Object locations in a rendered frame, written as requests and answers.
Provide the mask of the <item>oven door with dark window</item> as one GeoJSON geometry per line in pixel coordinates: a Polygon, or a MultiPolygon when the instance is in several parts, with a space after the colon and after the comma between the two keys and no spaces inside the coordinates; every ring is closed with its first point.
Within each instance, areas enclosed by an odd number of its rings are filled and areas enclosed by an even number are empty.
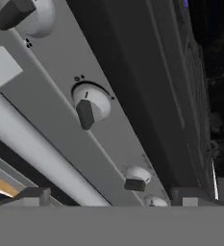
{"type": "Polygon", "coordinates": [[[14,168],[20,174],[28,178],[39,187],[50,187],[51,195],[65,206],[77,206],[79,204],[62,190],[49,181],[44,175],[38,172],[31,164],[21,158],[15,151],[0,140],[0,159],[14,168]]]}

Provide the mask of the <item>grey stove with dark hob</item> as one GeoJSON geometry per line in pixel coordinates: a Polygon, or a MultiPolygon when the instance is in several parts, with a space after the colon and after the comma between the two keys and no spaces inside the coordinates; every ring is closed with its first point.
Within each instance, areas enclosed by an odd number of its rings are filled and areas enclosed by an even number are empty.
{"type": "MultiPolygon", "coordinates": [[[[0,0],[0,8],[8,0],[0,0]]],[[[176,0],[53,0],[43,38],[0,30],[0,46],[23,72],[0,93],[110,204],[171,204],[173,187],[218,189],[198,46],[177,22],[176,0]],[[102,86],[110,115],[89,131],[71,89],[102,86]],[[152,174],[144,192],[124,188],[128,167],[152,174]]],[[[37,186],[0,159],[13,185],[37,186]]]]}

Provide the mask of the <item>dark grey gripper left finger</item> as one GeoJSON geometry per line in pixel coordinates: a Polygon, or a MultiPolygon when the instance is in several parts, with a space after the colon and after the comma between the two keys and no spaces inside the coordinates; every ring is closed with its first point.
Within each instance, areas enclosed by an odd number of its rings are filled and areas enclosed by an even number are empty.
{"type": "Polygon", "coordinates": [[[4,207],[43,207],[50,205],[51,189],[47,187],[27,187],[12,199],[0,202],[4,207]]]}

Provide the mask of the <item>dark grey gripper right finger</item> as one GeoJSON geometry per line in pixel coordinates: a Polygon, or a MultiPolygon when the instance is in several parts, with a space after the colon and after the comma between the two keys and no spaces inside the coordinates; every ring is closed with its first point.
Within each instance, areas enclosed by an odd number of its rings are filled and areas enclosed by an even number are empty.
{"type": "Polygon", "coordinates": [[[207,192],[200,187],[173,187],[171,205],[176,207],[217,207],[224,201],[215,197],[215,192],[207,192]]]}

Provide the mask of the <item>white stove knob, dark grip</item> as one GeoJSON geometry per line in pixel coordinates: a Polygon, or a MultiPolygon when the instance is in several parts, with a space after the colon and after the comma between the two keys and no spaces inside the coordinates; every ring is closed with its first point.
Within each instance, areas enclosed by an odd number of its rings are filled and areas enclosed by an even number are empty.
{"type": "Polygon", "coordinates": [[[53,0],[8,0],[0,8],[0,30],[15,28],[35,38],[49,36],[54,29],[56,10],[53,0]]]}
{"type": "Polygon", "coordinates": [[[89,131],[99,121],[106,119],[112,110],[110,94],[100,85],[81,81],[71,89],[71,97],[81,127],[89,131]]]}
{"type": "Polygon", "coordinates": [[[151,180],[152,174],[145,168],[140,166],[128,167],[124,188],[131,191],[144,192],[151,180]]]}
{"type": "Polygon", "coordinates": [[[145,205],[149,207],[167,207],[168,204],[159,197],[156,196],[146,196],[144,199],[145,205]]]}

